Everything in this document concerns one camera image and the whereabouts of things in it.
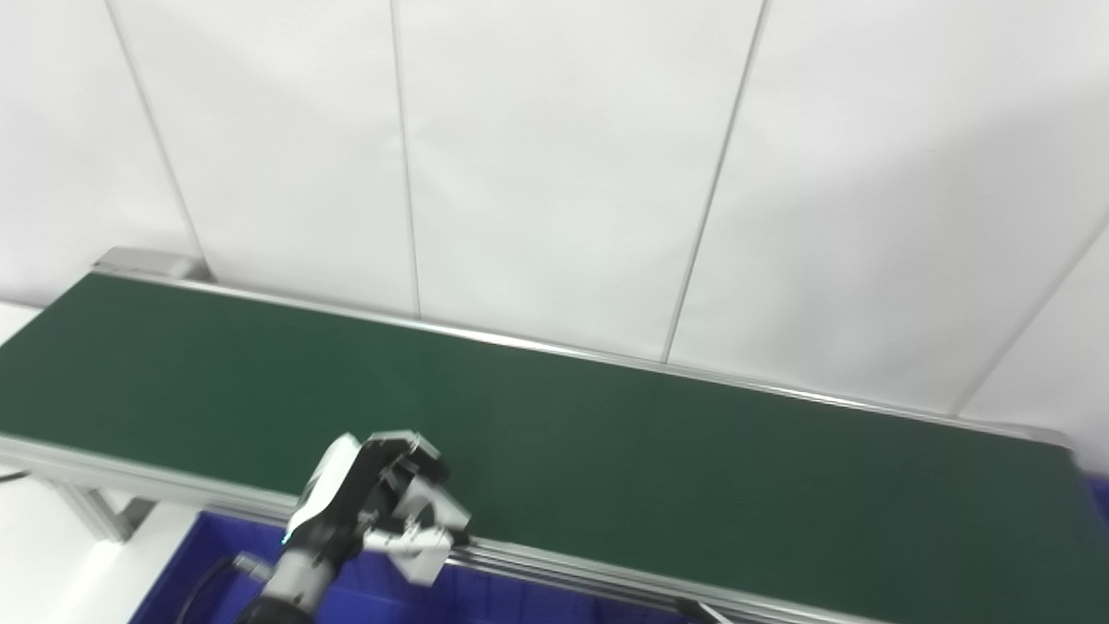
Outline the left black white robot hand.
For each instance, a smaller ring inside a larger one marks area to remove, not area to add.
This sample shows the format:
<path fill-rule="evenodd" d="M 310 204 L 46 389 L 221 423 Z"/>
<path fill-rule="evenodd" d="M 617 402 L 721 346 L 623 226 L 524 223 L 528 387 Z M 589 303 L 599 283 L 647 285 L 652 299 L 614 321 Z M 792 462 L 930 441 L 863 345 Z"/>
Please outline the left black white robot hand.
<path fill-rule="evenodd" d="M 423 434 L 340 434 L 302 491 L 282 553 L 339 569 L 364 549 L 409 557 L 450 549 L 469 515 L 442 489 L 448 478 L 440 451 Z"/>

